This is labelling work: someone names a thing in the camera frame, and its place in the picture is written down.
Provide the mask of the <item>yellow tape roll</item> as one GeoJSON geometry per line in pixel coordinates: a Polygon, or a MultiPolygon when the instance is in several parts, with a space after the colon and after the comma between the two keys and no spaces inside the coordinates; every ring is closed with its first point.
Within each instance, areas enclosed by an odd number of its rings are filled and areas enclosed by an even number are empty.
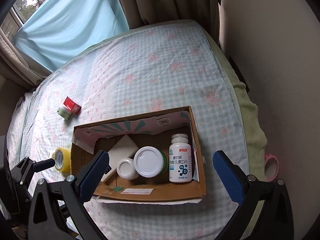
{"type": "Polygon", "coordinates": [[[52,154],[55,161],[55,168],[59,172],[71,172],[71,152],[66,148],[57,148],[52,154]]]}

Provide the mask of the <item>small green cream jar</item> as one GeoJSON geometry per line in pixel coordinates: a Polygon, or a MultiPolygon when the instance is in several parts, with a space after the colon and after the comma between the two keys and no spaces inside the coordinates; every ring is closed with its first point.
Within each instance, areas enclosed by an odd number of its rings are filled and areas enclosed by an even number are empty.
{"type": "Polygon", "coordinates": [[[65,120],[69,120],[72,115],[71,111],[68,110],[68,108],[66,108],[65,106],[60,106],[57,110],[57,114],[65,120]]]}

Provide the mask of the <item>small white round jar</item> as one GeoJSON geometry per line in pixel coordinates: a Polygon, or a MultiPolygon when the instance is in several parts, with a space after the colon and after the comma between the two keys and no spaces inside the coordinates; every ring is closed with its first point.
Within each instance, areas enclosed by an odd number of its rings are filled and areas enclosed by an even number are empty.
{"type": "Polygon", "coordinates": [[[139,177],[139,173],[136,171],[133,159],[131,158],[123,158],[119,161],[117,174],[125,180],[134,180],[139,177]]]}

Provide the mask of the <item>red carton box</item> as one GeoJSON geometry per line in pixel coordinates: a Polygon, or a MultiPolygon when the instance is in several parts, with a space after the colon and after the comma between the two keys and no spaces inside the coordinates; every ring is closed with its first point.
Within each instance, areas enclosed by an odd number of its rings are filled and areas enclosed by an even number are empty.
{"type": "Polygon", "coordinates": [[[74,102],[71,98],[67,97],[63,103],[63,105],[75,115],[78,115],[81,111],[81,106],[74,102]]]}

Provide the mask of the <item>white vitamin bottle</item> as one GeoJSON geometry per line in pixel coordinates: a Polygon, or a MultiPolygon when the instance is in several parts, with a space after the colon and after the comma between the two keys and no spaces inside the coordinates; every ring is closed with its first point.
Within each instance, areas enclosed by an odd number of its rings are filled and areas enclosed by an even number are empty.
{"type": "Polygon", "coordinates": [[[187,134],[171,136],[169,147],[169,181],[187,183],[192,180],[191,146],[187,134]]]}

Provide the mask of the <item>pink tape dispenser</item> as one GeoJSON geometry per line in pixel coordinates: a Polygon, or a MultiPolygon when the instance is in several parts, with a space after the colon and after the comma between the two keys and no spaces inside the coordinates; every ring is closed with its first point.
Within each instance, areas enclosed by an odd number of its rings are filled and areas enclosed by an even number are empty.
{"type": "Polygon", "coordinates": [[[265,154],[265,177],[267,181],[273,181],[279,172],[279,161],[275,155],[265,154]]]}

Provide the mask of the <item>green blanket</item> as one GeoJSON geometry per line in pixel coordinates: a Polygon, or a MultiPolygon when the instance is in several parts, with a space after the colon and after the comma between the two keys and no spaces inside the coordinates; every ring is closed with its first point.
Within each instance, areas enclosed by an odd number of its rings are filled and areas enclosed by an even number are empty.
{"type": "Polygon", "coordinates": [[[265,177],[265,148],[267,146],[267,138],[259,124],[258,107],[250,100],[246,92],[246,85],[239,80],[217,43],[205,30],[203,33],[217,58],[223,76],[226,77],[230,83],[231,88],[229,90],[231,94],[236,96],[234,103],[241,113],[242,126],[246,139],[249,172],[259,180],[267,181],[265,177]]]}

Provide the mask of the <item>white lid green jar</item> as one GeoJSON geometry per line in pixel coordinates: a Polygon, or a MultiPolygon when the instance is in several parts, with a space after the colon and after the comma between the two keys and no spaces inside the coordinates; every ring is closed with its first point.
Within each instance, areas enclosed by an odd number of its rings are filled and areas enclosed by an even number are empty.
{"type": "Polygon", "coordinates": [[[140,176],[153,178],[166,171],[168,159],[163,151],[145,146],[135,153],[133,163],[140,176]]]}

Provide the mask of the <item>brown cardboard box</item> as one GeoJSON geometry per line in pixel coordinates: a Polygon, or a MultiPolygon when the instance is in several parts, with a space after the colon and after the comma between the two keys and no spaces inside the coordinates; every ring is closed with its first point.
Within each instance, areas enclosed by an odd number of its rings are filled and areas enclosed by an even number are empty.
{"type": "Polygon", "coordinates": [[[71,172],[109,155],[93,197],[105,203],[198,203],[206,195],[199,137],[190,106],[75,126],[71,172]]]}

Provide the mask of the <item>checkered floral bed sheet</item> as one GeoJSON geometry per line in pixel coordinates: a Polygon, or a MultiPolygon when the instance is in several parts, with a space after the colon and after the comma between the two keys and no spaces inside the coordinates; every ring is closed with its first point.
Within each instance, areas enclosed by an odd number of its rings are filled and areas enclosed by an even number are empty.
{"type": "Polygon", "coordinates": [[[109,239],[214,239],[236,210],[212,165],[223,150],[248,170],[246,139],[228,79],[194,22],[142,29],[98,45],[25,94],[8,131],[9,163],[40,161],[70,148],[74,126],[190,106],[199,136],[207,193],[184,205],[105,204],[85,208],[109,239]],[[69,97],[81,106],[57,114],[69,97]]]}

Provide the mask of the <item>light blue curtain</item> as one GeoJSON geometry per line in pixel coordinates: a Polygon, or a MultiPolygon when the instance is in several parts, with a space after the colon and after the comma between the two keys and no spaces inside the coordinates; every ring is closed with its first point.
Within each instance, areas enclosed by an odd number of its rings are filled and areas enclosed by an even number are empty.
{"type": "Polygon", "coordinates": [[[129,30],[118,0],[46,0],[13,37],[50,72],[88,47],[129,30]]]}

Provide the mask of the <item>beige drape curtain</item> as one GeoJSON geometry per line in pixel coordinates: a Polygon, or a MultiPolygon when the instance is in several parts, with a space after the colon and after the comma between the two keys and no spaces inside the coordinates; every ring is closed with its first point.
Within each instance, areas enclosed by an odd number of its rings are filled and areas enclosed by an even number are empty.
{"type": "MultiPolygon", "coordinates": [[[[29,16],[13,36],[1,33],[1,76],[26,89],[38,85],[50,73],[31,57],[20,51],[13,37],[46,0],[33,0],[29,16]]],[[[221,0],[118,0],[129,30],[174,20],[194,20],[204,27],[214,41],[219,40],[221,0]]],[[[19,0],[1,0],[1,21],[11,17],[10,9],[22,7],[19,0]]]]}

